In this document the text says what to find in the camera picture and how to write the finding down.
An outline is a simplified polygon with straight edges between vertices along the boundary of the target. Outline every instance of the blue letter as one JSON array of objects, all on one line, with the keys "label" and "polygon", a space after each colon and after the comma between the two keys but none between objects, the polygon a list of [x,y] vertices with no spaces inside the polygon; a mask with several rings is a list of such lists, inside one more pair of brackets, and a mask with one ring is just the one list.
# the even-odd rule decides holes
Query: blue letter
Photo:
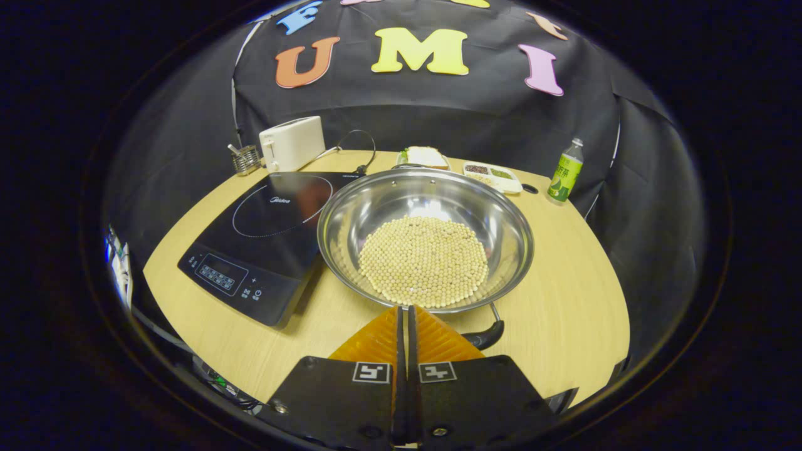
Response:
[{"label": "blue letter", "polygon": [[303,28],[309,23],[312,23],[314,20],[314,15],[318,13],[318,8],[315,8],[315,6],[320,5],[321,3],[322,2],[312,2],[300,10],[286,15],[282,20],[276,22],[276,24],[281,23],[282,25],[286,26],[286,35],[291,35],[298,31],[298,29]]}]

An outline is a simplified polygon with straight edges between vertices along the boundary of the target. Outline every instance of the yellow letter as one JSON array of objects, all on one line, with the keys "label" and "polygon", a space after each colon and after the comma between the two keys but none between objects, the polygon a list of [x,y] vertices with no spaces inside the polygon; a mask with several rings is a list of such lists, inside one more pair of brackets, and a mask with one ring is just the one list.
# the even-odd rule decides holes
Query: yellow letter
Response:
[{"label": "yellow letter", "polygon": [[460,5],[475,6],[477,8],[490,7],[490,3],[487,3],[485,0],[452,0],[452,2],[459,3]]},{"label": "yellow letter", "polygon": [[435,30],[422,43],[406,28],[383,28],[376,31],[382,39],[379,61],[371,66],[373,72],[397,72],[403,67],[398,54],[409,68],[417,71],[434,54],[429,71],[439,74],[466,75],[468,68],[462,64],[462,41],[468,37],[462,31]]}]

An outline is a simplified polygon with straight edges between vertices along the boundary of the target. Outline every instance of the white toaster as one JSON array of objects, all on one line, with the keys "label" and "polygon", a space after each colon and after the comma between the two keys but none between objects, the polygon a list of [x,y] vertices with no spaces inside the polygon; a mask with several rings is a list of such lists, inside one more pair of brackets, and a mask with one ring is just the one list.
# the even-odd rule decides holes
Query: white toaster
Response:
[{"label": "white toaster", "polygon": [[302,117],[259,133],[268,172],[297,171],[326,150],[320,116]]}]

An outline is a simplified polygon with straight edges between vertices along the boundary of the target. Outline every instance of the bottle label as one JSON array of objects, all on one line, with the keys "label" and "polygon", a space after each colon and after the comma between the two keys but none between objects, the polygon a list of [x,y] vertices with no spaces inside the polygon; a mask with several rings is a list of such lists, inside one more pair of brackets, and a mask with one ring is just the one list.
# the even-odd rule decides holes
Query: bottle label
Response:
[{"label": "bottle label", "polygon": [[554,178],[552,178],[549,185],[549,196],[560,202],[565,202],[568,199],[568,195],[571,194],[573,184],[577,182],[577,176],[579,176],[579,171],[581,170],[581,161],[563,153],[560,157],[560,162],[557,164],[557,170],[554,171]]}]

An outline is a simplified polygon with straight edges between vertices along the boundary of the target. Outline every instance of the pile of soybeans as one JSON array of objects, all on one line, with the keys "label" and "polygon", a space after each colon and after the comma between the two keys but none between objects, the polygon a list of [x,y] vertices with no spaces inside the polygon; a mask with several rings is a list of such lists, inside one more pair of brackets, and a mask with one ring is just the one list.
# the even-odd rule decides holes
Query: pile of soybeans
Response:
[{"label": "pile of soybeans", "polygon": [[488,260],[467,226],[405,216],[367,236],[359,273],[393,303],[440,308],[476,291],[488,276]]}]

